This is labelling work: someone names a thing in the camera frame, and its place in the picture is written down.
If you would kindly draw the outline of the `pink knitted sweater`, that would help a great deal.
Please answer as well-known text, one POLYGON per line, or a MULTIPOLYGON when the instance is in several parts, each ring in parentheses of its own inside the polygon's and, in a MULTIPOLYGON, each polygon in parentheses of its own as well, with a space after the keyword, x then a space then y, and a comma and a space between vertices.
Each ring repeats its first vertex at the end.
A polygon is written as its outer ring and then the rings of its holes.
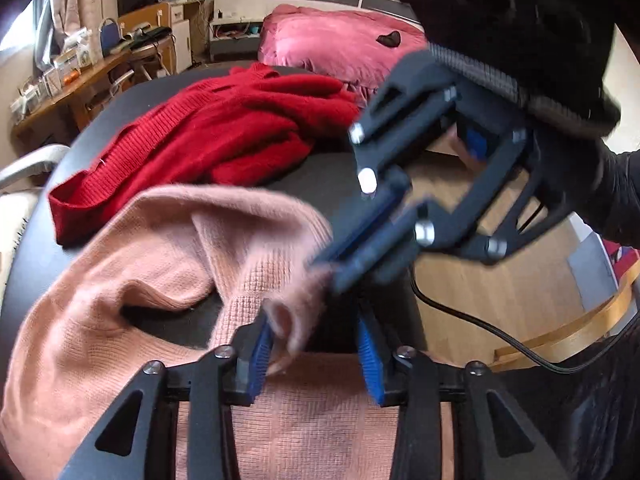
MULTIPOLYGON (((282 298, 331 237, 310 205, 280 193, 166 185, 138 194, 32 306, 4 387, 1 439, 27 479, 54 479, 149 361, 201 353, 149 335, 126 306, 222 301, 209 345, 228 344, 262 300, 282 298)), ((385 479, 398 413, 367 394, 356 356, 304 354, 232 413, 245 479, 385 479)))

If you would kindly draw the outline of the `pink bed quilt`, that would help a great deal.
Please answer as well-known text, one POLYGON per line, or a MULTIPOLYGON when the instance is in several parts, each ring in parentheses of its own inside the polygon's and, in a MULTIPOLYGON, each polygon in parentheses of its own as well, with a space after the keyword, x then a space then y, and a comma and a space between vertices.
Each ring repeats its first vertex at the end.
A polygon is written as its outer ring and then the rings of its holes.
POLYGON ((333 77, 364 107, 404 55, 425 47, 420 28, 378 12, 280 4, 262 22, 258 61, 333 77))

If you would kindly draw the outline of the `person black sleeve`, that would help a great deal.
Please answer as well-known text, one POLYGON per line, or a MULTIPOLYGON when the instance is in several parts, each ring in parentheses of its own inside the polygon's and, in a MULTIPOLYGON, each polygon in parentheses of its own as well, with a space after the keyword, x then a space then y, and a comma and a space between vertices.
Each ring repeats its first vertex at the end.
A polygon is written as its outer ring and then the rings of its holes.
POLYGON ((540 143, 590 228, 639 243, 639 156, 603 138, 620 121, 603 77, 613 37, 639 38, 639 0, 400 0, 445 61, 558 127, 540 143))

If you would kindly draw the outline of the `red knitted sweater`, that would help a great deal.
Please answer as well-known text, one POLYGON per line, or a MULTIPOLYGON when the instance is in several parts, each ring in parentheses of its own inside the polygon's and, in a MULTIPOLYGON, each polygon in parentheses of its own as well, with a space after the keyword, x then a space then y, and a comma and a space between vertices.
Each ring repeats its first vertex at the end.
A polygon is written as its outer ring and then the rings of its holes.
POLYGON ((255 186, 344 138, 356 96, 332 77, 254 63, 201 79, 123 126, 92 165, 49 194, 58 244, 106 225, 135 195, 165 184, 255 186))

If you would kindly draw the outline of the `white shelf unit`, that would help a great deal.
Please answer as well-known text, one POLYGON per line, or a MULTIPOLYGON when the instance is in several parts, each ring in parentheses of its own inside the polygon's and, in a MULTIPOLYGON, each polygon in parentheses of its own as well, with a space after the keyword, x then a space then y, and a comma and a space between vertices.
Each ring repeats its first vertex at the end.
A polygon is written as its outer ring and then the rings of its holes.
POLYGON ((213 0, 208 20, 209 59, 255 56, 268 0, 213 0))

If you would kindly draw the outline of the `wooden desk with clutter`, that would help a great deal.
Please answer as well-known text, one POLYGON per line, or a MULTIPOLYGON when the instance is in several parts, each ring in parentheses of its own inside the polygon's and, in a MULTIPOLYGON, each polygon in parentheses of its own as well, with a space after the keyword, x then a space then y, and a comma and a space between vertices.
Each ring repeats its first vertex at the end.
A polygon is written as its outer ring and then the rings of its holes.
POLYGON ((121 51, 107 55, 81 72, 73 81, 64 84, 61 93, 45 99, 12 128, 15 139, 26 139, 27 131, 37 122, 64 108, 72 114, 77 129, 85 128, 94 111, 89 104, 89 89, 107 80, 114 82, 118 74, 133 72, 134 80, 142 81, 175 75, 189 68, 193 63, 193 48, 201 47, 206 39, 206 6, 198 0, 162 2, 125 14, 116 23, 123 34, 131 35, 144 24, 168 27, 170 33, 142 47, 127 44, 121 51))

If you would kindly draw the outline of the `patterned window curtain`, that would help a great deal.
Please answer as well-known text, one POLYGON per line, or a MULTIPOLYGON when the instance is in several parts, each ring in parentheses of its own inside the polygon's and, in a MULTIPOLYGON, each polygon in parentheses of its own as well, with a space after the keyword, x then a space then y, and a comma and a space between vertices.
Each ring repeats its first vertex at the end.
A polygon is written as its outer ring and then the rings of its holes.
POLYGON ((103 22, 102 0, 32 0, 35 26, 34 69, 38 75, 53 66, 65 41, 81 29, 91 32, 91 52, 102 54, 99 28, 103 22))

